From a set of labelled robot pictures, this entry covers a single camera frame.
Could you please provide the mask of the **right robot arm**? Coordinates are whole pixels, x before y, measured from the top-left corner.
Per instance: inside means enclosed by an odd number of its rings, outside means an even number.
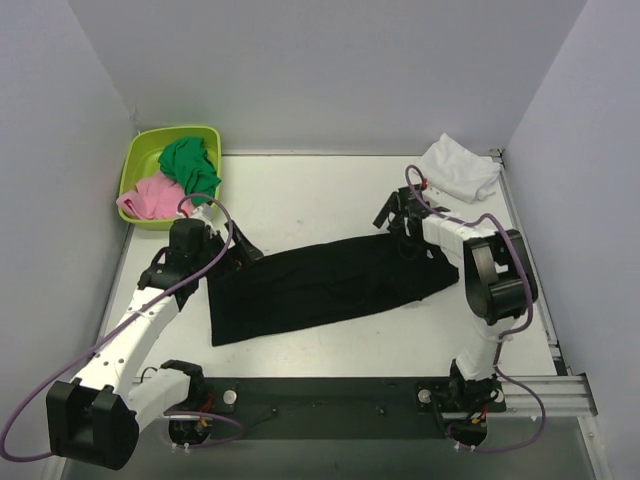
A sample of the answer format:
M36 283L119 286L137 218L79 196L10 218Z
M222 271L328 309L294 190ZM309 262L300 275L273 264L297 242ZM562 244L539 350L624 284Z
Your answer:
M432 206L414 185L389 196L373 224L413 247L433 247L459 269L470 309L470 337L452 361L448 396L459 402L499 397L495 367L504 341L532 323L536 281L519 231L491 213L465 221Z

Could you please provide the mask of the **black t-shirt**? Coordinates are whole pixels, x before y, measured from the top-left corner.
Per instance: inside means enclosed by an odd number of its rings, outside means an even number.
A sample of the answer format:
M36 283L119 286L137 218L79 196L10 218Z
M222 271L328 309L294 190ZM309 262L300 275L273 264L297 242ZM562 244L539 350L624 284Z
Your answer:
M266 256L208 277L213 346L386 312L436 294L459 271L436 247L392 234Z

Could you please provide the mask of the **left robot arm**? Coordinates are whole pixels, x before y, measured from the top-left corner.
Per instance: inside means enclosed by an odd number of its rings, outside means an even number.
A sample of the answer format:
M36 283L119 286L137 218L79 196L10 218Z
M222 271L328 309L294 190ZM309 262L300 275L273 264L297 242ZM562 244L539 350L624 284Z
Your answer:
M54 455L121 469L131 458L140 433L164 415L192 416L181 445L203 442L216 419L213 395L200 366L168 360L147 381L136 374L166 326L183 310L199 280L214 266L234 267L228 255L246 239L223 239L204 214L177 219L169 244L141 274L125 315L70 382L56 381L46 395L50 448Z

